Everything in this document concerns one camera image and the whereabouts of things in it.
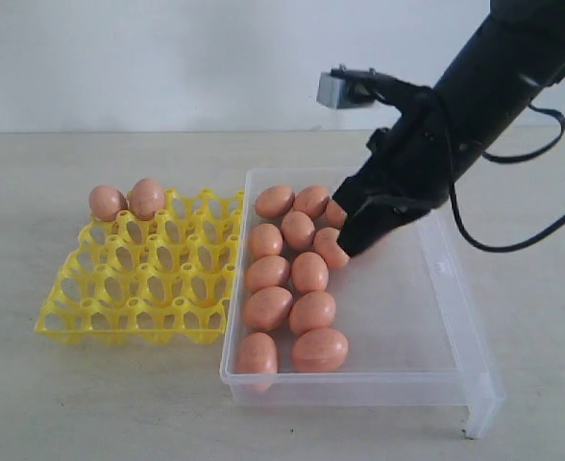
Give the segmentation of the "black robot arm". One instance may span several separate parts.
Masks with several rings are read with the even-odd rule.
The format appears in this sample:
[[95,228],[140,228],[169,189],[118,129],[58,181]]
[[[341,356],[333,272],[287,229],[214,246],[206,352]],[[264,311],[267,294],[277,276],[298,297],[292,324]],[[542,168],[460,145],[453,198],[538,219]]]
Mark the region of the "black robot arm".
[[391,231],[444,204],[456,181],[546,87],[565,78],[565,1],[494,1],[434,86],[372,69],[323,73],[318,102],[331,109],[374,103],[398,121],[370,136],[369,158],[334,192],[346,213],[338,245],[359,255]]

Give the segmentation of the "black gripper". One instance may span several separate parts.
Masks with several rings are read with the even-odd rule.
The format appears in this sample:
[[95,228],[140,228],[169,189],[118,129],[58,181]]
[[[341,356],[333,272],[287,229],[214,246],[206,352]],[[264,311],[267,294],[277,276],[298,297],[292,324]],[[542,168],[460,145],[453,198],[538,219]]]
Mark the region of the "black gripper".
[[442,206],[451,186],[451,132],[378,128],[370,156],[333,194],[347,217],[337,237],[347,255],[360,255],[389,232]]

